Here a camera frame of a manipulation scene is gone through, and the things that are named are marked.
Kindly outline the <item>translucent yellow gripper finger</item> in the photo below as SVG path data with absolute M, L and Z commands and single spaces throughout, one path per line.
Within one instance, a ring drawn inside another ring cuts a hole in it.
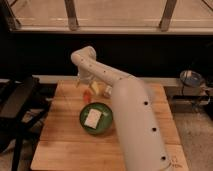
M 94 92 L 95 95 L 100 94 L 100 89 L 99 89 L 98 83 L 96 81 L 91 82 L 90 88 L 92 89 L 92 91 Z
M 78 77 L 77 77 L 77 80 L 76 80 L 76 85 L 75 85 L 76 88 L 78 88 L 79 84 L 80 84 L 80 77 L 78 76 Z

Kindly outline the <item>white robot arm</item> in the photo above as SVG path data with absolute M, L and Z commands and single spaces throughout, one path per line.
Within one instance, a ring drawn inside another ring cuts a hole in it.
M 149 86 L 96 60 L 87 46 L 71 54 L 82 81 L 97 77 L 112 87 L 111 105 L 126 171 L 173 171 L 152 107 Z

